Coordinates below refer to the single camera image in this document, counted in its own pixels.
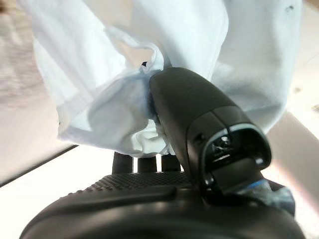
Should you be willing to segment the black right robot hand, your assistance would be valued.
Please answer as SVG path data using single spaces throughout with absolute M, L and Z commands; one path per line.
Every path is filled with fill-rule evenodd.
M 23 239 L 303 239 L 290 190 L 263 177 L 263 132 L 198 74 L 150 79 L 152 104 L 175 155 L 114 154 L 112 174 L 43 209 Z

